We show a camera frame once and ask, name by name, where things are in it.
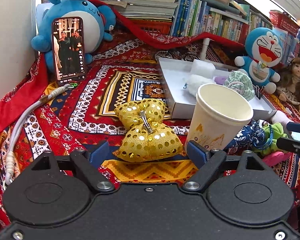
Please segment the green and pink bow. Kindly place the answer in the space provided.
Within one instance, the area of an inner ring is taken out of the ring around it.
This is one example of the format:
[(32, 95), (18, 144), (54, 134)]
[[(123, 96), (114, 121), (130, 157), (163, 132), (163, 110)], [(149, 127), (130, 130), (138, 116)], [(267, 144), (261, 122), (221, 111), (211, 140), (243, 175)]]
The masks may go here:
[(278, 139), (288, 138), (282, 124), (279, 122), (270, 124), (263, 121), (261, 122), (261, 128), (263, 137), (258, 139), (258, 143), (256, 147), (253, 147), (253, 151), (270, 167), (287, 160), (292, 155), (292, 152), (279, 149), (276, 144)]

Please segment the white pink towel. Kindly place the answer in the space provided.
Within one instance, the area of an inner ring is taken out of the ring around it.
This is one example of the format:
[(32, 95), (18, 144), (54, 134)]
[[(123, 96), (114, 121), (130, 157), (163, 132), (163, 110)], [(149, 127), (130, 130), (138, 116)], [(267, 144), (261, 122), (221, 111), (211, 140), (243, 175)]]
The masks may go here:
[(282, 111), (276, 111), (276, 113), (270, 119), (272, 124), (280, 123), (283, 128), (286, 128), (289, 122), (292, 122)]

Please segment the blue patterned scrunchie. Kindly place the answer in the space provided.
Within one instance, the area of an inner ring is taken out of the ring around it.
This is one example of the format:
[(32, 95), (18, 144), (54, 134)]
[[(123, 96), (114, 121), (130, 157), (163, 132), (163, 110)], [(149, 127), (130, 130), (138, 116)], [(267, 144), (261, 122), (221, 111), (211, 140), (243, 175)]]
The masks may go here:
[(266, 142), (265, 131), (258, 122), (252, 120), (237, 133), (232, 141), (225, 147), (225, 150), (228, 152), (236, 152), (239, 148), (247, 146), (262, 147)]

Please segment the gold sequin bow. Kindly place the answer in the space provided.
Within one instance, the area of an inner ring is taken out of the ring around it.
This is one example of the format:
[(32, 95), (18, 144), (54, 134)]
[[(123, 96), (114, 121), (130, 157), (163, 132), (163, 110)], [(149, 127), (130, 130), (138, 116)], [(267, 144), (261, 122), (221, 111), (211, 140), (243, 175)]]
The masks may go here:
[(163, 123), (166, 104), (160, 99), (125, 102), (114, 110), (126, 129), (116, 156), (130, 163), (160, 160), (184, 151), (174, 130)]

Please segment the purple fluffy plush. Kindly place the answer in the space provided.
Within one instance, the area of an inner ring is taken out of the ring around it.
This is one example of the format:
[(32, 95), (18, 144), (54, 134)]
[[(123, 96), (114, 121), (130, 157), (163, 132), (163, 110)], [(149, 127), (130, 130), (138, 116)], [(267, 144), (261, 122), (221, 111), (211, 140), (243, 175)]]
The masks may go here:
[(218, 85), (223, 85), (227, 78), (228, 78), (227, 76), (216, 76), (214, 81)]

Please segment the white fluffy plush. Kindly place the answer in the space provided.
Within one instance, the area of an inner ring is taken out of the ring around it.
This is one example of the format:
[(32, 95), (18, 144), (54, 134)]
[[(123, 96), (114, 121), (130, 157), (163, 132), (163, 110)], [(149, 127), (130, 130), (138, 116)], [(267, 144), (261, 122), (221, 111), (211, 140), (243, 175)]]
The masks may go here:
[(209, 79), (200, 75), (191, 74), (186, 82), (184, 88), (192, 95), (196, 96), (198, 88), (205, 84), (215, 83), (213, 79)]

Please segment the green checked scrunchie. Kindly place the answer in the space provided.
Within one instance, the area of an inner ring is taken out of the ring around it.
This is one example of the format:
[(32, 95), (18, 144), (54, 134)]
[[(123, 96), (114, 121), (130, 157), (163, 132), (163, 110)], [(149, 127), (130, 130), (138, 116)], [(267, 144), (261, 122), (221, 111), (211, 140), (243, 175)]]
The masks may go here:
[(240, 71), (231, 72), (224, 81), (223, 86), (236, 91), (247, 101), (252, 100), (255, 96), (255, 90), (250, 77)]

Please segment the white foam block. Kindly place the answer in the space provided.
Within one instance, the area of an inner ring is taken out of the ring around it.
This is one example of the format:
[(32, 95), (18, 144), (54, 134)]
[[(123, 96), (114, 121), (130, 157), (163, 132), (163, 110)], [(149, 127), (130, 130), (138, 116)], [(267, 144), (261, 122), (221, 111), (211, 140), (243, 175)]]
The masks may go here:
[(215, 70), (216, 68), (211, 62), (194, 59), (190, 74), (212, 79)]

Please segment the white paper cup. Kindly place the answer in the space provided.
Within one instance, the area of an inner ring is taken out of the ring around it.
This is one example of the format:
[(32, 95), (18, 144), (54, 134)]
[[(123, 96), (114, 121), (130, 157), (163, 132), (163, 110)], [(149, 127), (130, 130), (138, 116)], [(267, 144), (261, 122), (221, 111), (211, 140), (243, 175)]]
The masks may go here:
[(249, 102), (236, 91), (213, 83), (201, 85), (196, 94), (185, 151), (189, 153), (191, 141), (207, 150), (223, 150), (249, 124), (253, 114)]

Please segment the brown haired doll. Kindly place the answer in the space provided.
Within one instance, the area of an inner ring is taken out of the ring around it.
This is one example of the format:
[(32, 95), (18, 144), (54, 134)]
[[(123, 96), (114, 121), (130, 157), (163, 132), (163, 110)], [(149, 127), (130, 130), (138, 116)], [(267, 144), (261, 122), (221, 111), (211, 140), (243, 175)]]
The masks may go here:
[(297, 107), (300, 113), (300, 57), (294, 58), (287, 67), (279, 71), (276, 94), (282, 102)]

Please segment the black binder clip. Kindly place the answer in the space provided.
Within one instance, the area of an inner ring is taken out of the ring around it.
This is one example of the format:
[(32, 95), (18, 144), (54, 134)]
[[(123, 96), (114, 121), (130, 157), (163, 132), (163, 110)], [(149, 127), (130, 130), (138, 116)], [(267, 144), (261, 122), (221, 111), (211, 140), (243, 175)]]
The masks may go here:
[(261, 99), (262, 95), (263, 95), (263, 90), (264, 90), (264, 86), (255, 86), (253, 85), (254, 87), (254, 91), (255, 91), (255, 96), (258, 98), (258, 99)]

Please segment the miniature bicycle model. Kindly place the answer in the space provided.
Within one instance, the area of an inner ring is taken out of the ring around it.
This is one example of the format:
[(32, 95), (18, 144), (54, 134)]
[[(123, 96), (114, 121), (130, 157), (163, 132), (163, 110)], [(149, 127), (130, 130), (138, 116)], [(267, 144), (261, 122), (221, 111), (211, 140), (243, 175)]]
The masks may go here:
[(169, 50), (157, 51), (154, 54), (154, 58), (156, 61), (159, 61), (160, 58), (166, 58), (166, 59), (175, 59), (175, 60), (189, 61), (189, 62), (193, 62), (194, 60), (200, 59), (193, 53), (182, 54), (179, 51), (169, 51)]

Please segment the Doraemon plush toy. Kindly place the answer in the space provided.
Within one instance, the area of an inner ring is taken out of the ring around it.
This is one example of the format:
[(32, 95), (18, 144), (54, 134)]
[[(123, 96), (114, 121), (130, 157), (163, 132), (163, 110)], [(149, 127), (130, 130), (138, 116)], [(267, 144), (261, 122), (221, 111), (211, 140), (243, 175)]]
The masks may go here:
[(235, 58), (235, 65), (250, 77), (253, 85), (273, 94), (280, 75), (273, 70), (283, 57), (282, 42), (270, 29), (252, 30), (245, 40), (246, 56)]

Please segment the white pvc pipe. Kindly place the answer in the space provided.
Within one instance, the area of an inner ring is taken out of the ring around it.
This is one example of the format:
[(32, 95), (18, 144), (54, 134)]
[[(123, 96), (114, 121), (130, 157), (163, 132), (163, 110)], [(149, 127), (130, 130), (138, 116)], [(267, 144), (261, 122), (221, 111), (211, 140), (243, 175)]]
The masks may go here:
[(205, 61), (206, 60), (206, 54), (207, 54), (207, 49), (209, 47), (210, 39), (205, 38), (203, 39), (203, 45), (202, 45), (202, 51), (200, 53), (200, 59)]

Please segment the red plastic basket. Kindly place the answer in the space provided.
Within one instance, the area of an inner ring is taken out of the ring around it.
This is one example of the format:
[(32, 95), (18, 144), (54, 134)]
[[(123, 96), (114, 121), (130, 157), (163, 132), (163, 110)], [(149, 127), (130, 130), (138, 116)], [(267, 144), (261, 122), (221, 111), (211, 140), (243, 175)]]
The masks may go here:
[(274, 27), (285, 30), (294, 37), (297, 36), (300, 27), (288, 15), (277, 10), (271, 10), (269, 15), (270, 21)]

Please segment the smartphone with lit screen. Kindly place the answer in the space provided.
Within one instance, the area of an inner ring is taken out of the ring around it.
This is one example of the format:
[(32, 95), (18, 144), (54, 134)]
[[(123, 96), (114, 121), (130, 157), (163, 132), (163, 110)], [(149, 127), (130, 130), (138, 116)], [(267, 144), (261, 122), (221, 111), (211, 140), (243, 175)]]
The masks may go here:
[(85, 79), (83, 20), (60, 17), (52, 23), (52, 55), (57, 83), (80, 82)]

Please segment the row of upright books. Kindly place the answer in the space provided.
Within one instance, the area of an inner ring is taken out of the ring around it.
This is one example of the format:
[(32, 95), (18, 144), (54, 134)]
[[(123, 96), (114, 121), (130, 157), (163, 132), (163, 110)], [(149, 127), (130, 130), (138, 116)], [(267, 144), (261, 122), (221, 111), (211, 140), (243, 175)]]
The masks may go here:
[(282, 63), (286, 63), (300, 52), (297, 37), (272, 25), (270, 17), (253, 10), (249, 4), (238, 0), (178, 0), (170, 35), (192, 37), (211, 33), (231, 41), (244, 44), (247, 35), (254, 29), (265, 27), (273, 30), (283, 44)]

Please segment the blue round plush toy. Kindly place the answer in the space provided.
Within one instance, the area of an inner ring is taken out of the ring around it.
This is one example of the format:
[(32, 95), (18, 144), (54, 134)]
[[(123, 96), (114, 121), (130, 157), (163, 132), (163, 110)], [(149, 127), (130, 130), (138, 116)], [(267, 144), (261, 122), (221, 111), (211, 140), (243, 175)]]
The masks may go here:
[(51, 72), (62, 70), (75, 57), (90, 64), (101, 42), (113, 39), (110, 31), (116, 24), (114, 12), (107, 5), (95, 5), (89, 0), (48, 1), (52, 6), (38, 23), (32, 48), (44, 54)]

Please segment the stack of books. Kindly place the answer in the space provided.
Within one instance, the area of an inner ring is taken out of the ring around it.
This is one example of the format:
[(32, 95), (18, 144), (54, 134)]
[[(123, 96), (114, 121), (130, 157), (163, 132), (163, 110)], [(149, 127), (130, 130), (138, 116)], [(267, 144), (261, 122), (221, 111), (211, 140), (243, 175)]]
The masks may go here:
[(178, 0), (104, 0), (123, 16), (132, 20), (170, 22), (178, 6)]

